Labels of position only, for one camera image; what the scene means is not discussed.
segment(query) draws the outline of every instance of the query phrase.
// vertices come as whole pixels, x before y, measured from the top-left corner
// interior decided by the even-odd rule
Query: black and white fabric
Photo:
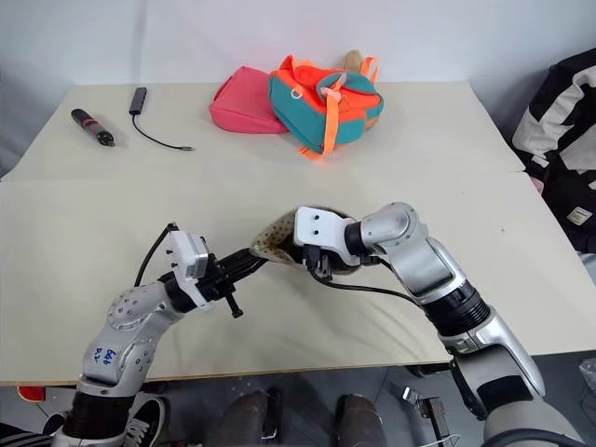
[[[596,252],[596,48],[550,68],[513,146],[575,249]]]
[[[49,447],[52,437],[0,424],[0,447]]]

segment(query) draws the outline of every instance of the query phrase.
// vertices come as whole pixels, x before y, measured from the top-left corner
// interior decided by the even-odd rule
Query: pink bag
[[[223,83],[209,106],[211,119],[220,128],[240,133],[283,133],[269,102],[269,75],[240,67]]]

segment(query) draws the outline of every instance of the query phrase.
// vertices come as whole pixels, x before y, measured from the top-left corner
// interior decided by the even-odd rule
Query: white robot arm
[[[391,203],[360,222],[301,207],[293,236],[305,248],[306,267],[314,274],[327,271],[325,253],[336,253],[348,265],[372,254],[386,256],[412,302],[454,356],[454,380],[470,411],[486,419],[485,439],[517,428],[579,439],[569,422],[542,400],[542,376],[522,344],[449,252],[428,237],[413,207]]]
[[[54,446],[121,445],[129,408],[168,327],[187,312],[207,310],[222,298],[235,318],[242,315],[232,295],[234,283],[266,260],[248,249],[217,260],[203,237],[178,231],[173,224],[148,257],[166,237],[172,272],[140,286],[142,267],[137,287],[112,303],[105,327],[85,353],[73,409]],[[290,243],[301,252],[311,275],[322,282],[321,275],[332,271],[331,258],[348,266],[366,264],[372,255],[387,258],[410,301],[425,312],[454,356],[454,380],[467,407],[480,420],[486,419],[485,439],[499,441],[510,430],[535,428],[579,440],[569,422],[542,400],[545,388],[533,360],[447,250],[428,237],[411,206],[392,203],[360,222],[329,210],[301,207]],[[516,433],[521,436],[517,440],[539,437]]]

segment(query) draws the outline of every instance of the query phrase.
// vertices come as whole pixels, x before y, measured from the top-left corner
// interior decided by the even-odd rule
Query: black marker
[[[71,116],[86,133],[97,139],[101,145],[115,146],[112,134],[104,129],[103,126],[93,119],[87,112],[82,109],[74,109],[71,112]]]

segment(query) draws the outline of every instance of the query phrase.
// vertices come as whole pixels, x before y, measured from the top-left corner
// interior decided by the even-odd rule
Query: white wall
[[[0,0],[0,166],[73,84],[223,81],[353,47],[380,80],[469,79],[508,136],[547,67],[596,47],[595,18],[593,0]]]

